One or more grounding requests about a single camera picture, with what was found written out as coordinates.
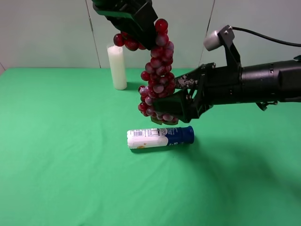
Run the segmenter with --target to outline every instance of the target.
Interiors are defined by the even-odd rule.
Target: robotic arm
[[[151,0],[92,1],[96,12],[106,16],[117,29],[131,34],[147,49],[155,45],[154,21],[158,17]],[[215,63],[210,63],[177,77],[176,88],[180,91],[157,99],[153,103],[156,111],[188,123],[213,105],[256,103],[265,111],[268,105],[276,105],[278,101],[301,102],[301,56],[290,61],[242,67],[233,44],[233,30],[242,29],[228,25],[204,41],[208,51],[224,46],[227,66],[216,68]]]

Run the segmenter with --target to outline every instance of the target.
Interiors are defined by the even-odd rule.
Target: plastic bottle
[[[136,129],[127,132],[127,146],[131,149],[193,144],[194,131],[185,128]]]

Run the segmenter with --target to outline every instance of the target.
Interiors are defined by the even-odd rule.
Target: blue bottle cap
[[[192,126],[182,128],[183,141],[187,144],[193,144],[194,131]]]

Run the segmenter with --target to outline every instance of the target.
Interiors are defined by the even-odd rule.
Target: green table surface
[[[137,110],[140,72],[117,91],[109,69],[5,71],[1,226],[301,225],[301,104],[215,106],[193,145],[134,154],[127,130],[164,127]]]

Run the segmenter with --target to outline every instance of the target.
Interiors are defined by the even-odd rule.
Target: white wall
[[[229,24],[301,43],[300,9],[301,0],[217,0],[209,33]],[[234,33],[234,44],[245,66],[291,60],[301,54],[301,48],[280,45],[240,31]],[[210,62],[226,65],[224,48],[204,50],[202,63]]]
[[[118,30],[93,11],[91,1],[88,5],[101,66],[110,67],[106,46]],[[153,0],[158,17],[169,22],[168,35],[175,45],[173,67],[198,66],[212,6],[213,0]],[[127,67],[144,67],[151,58],[146,50],[131,52],[126,49],[125,56]]]
[[[99,67],[85,0],[0,1],[0,62]]]
[[[214,0],[153,0],[159,17],[170,24],[175,43],[173,66],[196,67],[200,61]],[[9,67],[109,67],[106,45],[118,32],[87,0],[0,1],[0,62]],[[300,0],[216,0],[209,31],[230,24],[291,42],[301,42]],[[282,46],[235,32],[243,65],[292,59],[300,48]],[[125,50],[128,67],[143,67],[148,51]],[[225,65],[223,49],[203,53],[202,63]]]

